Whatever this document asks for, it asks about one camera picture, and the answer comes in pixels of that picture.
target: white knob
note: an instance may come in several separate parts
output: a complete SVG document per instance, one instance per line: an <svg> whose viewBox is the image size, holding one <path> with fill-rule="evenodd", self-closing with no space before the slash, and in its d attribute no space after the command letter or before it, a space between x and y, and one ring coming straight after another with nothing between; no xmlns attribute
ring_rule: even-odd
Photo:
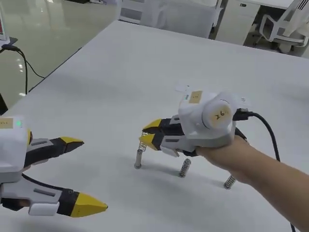
<svg viewBox="0 0 309 232"><path fill-rule="evenodd" d="M227 128L233 120L230 104L222 99L210 101L204 106L202 119L209 129Z"/></svg>

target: human hand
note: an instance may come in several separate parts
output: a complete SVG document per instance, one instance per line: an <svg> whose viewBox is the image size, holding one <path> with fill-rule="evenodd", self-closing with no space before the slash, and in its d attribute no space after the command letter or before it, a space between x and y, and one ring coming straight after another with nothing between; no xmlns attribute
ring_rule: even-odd
<svg viewBox="0 0 309 232"><path fill-rule="evenodd" d="M245 169L252 162L253 149L244 139L236 135L231 145L220 148L198 147L196 152L211 164L229 171L238 181L248 184Z"/></svg>

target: coil spring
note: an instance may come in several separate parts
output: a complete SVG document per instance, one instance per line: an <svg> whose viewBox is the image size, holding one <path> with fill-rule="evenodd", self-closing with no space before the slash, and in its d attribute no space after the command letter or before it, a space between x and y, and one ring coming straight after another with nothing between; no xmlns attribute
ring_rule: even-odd
<svg viewBox="0 0 309 232"><path fill-rule="evenodd" d="M189 167L191 165L191 160L190 159L185 159L183 162L183 166L179 172L179 176L181 178L185 178L185 176L187 175L187 172L189 170Z"/></svg>
<svg viewBox="0 0 309 232"><path fill-rule="evenodd" d="M142 132L142 133L141 133L141 137L143 137L143 136L145 136L145 135L147 135L147 134L148 134L148 133ZM146 147L147 147L146 144L140 142L138 152L144 152L144 151L146 150Z"/></svg>
<svg viewBox="0 0 309 232"><path fill-rule="evenodd" d="M236 182L236 179L231 175L227 181L224 183L224 188L225 189L231 189L233 184Z"/></svg>

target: metal rod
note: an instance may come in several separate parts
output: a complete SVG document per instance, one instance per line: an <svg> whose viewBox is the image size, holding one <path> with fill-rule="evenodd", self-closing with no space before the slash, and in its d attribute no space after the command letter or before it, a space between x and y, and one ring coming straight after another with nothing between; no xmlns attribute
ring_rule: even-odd
<svg viewBox="0 0 309 232"><path fill-rule="evenodd" d="M137 152L136 152L136 161L135 161L135 164L134 164L134 167L136 169L140 169L140 167L141 167L142 154L143 154L143 151L138 149Z"/></svg>

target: forearm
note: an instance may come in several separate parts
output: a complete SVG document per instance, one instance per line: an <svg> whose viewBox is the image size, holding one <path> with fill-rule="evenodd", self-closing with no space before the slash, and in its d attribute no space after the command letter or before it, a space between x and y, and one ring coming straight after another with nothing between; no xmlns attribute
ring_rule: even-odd
<svg viewBox="0 0 309 232"><path fill-rule="evenodd" d="M309 176L250 148L248 184L301 231L309 231Z"/></svg>

